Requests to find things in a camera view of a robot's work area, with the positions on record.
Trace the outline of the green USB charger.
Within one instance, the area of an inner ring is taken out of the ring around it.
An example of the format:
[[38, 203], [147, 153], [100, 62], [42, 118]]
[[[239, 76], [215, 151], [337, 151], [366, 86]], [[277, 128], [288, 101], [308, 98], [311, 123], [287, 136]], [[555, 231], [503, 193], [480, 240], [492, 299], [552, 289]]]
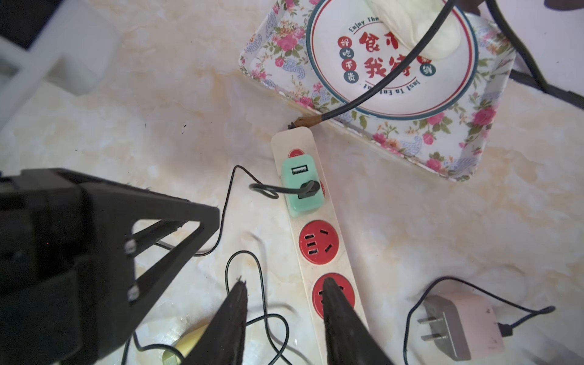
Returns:
[[325, 203], [322, 184], [312, 156], [299, 155], [284, 160], [281, 168], [281, 181], [286, 189], [288, 211], [291, 217], [312, 213]]

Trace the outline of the yellow USB charger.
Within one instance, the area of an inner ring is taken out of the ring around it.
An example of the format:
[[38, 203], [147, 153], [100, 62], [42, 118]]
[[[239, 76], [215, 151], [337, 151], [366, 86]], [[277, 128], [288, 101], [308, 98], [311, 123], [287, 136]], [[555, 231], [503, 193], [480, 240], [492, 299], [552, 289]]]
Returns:
[[[186, 357], [191, 350], [198, 344], [200, 338], [204, 334], [205, 330], [208, 328], [208, 324], [202, 325], [199, 328], [193, 329], [186, 332], [174, 345], [173, 347], [178, 350], [182, 356]], [[179, 357], [173, 354], [171, 351], [164, 351], [162, 355], [163, 365], [179, 365], [181, 361]]]

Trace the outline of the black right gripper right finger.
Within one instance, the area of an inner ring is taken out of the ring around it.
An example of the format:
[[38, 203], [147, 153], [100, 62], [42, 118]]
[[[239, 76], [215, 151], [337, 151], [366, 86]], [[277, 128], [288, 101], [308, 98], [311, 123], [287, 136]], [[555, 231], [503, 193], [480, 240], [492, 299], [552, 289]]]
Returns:
[[393, 364], [332, 278], [323, 284], [327, 364]]

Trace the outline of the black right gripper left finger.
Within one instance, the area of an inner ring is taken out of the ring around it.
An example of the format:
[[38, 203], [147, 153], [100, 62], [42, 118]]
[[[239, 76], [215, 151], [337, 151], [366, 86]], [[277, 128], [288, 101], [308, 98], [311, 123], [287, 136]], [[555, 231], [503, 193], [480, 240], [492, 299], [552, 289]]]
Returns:
[[247, 304], [246, 283], [238, 281], [181, 364], [242, 364]]

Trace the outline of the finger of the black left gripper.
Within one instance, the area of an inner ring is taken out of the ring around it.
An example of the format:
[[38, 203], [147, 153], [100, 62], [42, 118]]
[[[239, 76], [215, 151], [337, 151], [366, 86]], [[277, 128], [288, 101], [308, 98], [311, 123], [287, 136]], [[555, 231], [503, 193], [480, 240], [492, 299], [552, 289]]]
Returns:
[[218, 208], [61, 168], [1, 179], [1, 362], [93, 364], [214, 235]]

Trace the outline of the pink USB charger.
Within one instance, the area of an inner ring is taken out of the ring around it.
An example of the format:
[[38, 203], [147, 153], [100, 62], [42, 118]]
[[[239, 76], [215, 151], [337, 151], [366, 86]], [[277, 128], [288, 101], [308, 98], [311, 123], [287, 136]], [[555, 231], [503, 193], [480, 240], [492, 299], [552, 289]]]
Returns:
[[427, 313], [420, 324], [430, 327], [425, 342], [454, 361], [475, 360], [504, 352], [505, 346], [494, 308], [478, 294], [430, 295], [423, 301]]

